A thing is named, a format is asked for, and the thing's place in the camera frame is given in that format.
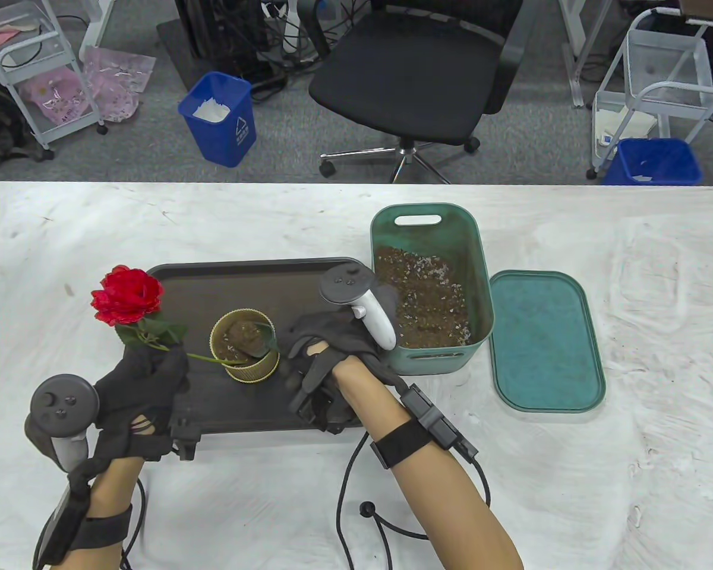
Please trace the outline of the person's left hand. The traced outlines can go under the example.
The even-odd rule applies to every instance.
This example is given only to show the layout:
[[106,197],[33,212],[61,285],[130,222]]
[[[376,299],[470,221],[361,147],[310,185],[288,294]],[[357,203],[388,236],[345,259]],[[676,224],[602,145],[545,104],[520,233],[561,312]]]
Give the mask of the person's left hand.
[[188,371],[183,345],[165,351],[142,344],[126,346],[115,369],[94,385],[99,396],[94,458],[158,461],[169,454],[174,399],[188,385]]

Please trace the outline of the person's right hand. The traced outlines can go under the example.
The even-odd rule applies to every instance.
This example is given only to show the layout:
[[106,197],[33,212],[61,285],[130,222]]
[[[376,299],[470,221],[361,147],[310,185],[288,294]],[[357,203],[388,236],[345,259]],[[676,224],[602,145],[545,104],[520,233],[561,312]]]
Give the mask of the person's right hand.
[[335,368],[356,357],[367,370],[392,388],[406,382],[381,361],[381,350],[367,327],[352,313],[304,315],[278,335],[280,371],[292,394],[291,411],[320,429],[328,423],[348,423],[354,417],[340,393]]

